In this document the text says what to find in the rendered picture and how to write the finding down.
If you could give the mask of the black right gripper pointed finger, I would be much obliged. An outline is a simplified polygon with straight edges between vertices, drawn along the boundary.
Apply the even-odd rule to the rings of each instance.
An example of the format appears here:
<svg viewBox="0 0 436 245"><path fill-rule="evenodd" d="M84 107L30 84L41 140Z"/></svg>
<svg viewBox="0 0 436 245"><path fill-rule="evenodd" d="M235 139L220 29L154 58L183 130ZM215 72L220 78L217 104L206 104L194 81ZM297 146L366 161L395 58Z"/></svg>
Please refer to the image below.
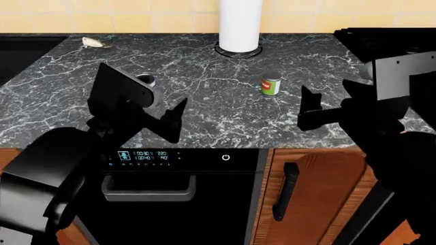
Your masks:
<svg viewBox="0 0 436 245"><path fill-rule="evenodd" d="M302 131L315 130L323 125L339 122L342 113L342 108L302 112L298 115L297 126Z"/></svg>
<svg viewBox="0 0 436 245"><path fill-rule="evenodd" d="M301 87L300 113L322 110L321 93L312 93L306 86Z"/></svg>

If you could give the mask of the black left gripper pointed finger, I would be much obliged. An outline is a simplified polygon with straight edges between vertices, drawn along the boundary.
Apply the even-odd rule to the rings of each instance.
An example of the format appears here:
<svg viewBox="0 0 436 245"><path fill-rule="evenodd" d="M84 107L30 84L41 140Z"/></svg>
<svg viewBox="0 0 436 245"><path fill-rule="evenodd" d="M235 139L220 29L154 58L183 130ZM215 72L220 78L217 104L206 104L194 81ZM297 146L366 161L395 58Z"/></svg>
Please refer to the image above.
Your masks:
<svg viewBox="0 0 436 245"><path fill-rule="evenodd" d="M184 98L172 110L166 110L165 116L168 120L181 120L187 105L188 98Z"/></svg>
<svg viewBox="0 0 436 245"><path fill-rule="evenodd" d="M181 120L164 120L162 118L153 122L147 122L146 124L148 130L172 144L179 142L181 126Z"/></svg>

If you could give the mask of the brown wooden cabinet door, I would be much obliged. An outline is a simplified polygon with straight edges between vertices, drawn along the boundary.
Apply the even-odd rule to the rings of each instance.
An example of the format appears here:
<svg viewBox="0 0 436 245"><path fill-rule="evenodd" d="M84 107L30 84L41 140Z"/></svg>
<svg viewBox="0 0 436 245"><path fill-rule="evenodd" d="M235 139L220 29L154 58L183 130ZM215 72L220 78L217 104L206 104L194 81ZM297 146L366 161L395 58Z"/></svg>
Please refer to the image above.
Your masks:
<svg viewBox="0 0 436 245"><path fill-rule="evenodd" d="M285 216L273 218L285 163L299 176ZM393 198L377 181L359 148L278 148L268 154L250 245L404 245L417 238L409 224L394 220L374 231Z"/></svg>

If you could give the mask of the green soup can red label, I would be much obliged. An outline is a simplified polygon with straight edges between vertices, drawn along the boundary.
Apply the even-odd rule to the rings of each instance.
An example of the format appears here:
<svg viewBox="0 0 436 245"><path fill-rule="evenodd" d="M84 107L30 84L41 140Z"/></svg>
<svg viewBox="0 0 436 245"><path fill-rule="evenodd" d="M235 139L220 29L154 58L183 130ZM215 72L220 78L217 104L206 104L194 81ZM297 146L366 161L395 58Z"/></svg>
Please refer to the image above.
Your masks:
<svg viewBox="0 0 436 245"><path fill-rule="evenodd" d="M276 71L267 71L262 75L261 93L266 97L275 97L279 93L281 74Z"/></svg>

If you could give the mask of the black stovetop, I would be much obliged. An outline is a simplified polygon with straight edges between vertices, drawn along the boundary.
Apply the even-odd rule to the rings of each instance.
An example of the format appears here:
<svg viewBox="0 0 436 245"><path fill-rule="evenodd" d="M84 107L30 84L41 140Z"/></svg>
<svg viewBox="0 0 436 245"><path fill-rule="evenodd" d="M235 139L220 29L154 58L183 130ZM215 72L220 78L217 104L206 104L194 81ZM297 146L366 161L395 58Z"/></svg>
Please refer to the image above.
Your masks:
<svg viewBox="0 0 436 245"><path fill-rule="evenodd" d="M436 51L436 28L346 28L333 35L362 63Z"/></svg>

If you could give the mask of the black dishwasher with display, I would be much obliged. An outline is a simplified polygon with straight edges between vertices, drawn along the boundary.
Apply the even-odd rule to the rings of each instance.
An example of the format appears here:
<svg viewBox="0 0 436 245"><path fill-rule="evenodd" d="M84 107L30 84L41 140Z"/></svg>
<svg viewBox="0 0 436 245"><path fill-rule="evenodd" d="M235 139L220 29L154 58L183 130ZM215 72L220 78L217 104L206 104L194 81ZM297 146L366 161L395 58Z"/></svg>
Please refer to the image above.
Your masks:
<svg viewBox="0 0 436 245"><path fill-rule="evenodd" d="M249 245L268 150L265 148L116 148L93 166L74 223L91 245ZM115 191L182 191L190 201L107 201Z"/></svg>

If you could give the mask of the white garlic bulb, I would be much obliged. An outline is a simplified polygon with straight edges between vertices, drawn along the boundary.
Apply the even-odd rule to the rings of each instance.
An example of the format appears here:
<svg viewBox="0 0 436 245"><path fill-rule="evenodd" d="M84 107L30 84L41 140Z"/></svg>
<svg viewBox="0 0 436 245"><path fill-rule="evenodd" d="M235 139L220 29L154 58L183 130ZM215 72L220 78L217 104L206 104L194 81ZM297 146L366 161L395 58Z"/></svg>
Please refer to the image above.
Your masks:
<svg viewBox="0 0 436 245"><path fill-rule="evenodd" d="M90 38L90 37L83 37L82 38L82 45L85 48L111 48L112 46L108 44L104 44L103 42L100 42L99 40Z"/></svg>

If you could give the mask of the black paper towel holder base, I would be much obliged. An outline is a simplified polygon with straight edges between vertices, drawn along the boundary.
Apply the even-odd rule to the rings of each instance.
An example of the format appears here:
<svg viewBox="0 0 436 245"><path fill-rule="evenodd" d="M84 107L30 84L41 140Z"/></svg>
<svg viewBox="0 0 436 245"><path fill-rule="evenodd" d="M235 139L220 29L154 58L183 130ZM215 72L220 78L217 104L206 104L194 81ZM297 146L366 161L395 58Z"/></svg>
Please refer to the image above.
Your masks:
<svg viewBox="0 0 436 245"><path fill-rule="evenodd" d="M263 46L258 44L258 47L255 50L249 52L230 52L220 48L219 42L216 42L214 46L215 52L219 53L222 56L226 56L231 59L250 59L254 56L259 55L263 51Z"/></svg>

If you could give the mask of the white paper towel roll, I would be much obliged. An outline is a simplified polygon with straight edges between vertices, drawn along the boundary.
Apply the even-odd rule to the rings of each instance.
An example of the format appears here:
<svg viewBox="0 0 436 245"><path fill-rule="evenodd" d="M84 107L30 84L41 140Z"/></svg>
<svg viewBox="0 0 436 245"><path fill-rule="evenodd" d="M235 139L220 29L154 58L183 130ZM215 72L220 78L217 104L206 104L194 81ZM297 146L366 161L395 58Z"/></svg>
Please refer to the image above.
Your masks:
<svg viewBox="0 0 436 245"><path fill-rule="evenodd" d="M263 0L219 0L219 47L228 52L258 48Z"/></svg>

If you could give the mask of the black sink basin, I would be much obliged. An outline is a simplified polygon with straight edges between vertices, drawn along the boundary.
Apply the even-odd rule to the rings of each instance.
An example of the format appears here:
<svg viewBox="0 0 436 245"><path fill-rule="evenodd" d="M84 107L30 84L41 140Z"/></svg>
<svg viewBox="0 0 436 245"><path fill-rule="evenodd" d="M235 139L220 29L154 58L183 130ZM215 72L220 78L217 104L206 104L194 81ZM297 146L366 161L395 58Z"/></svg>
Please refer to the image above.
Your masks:
<svg viewBox="0 0 436 245"><path fill-rule="evenodd" d="M66 39L67 36L0 36L0 87Z"/></svg>

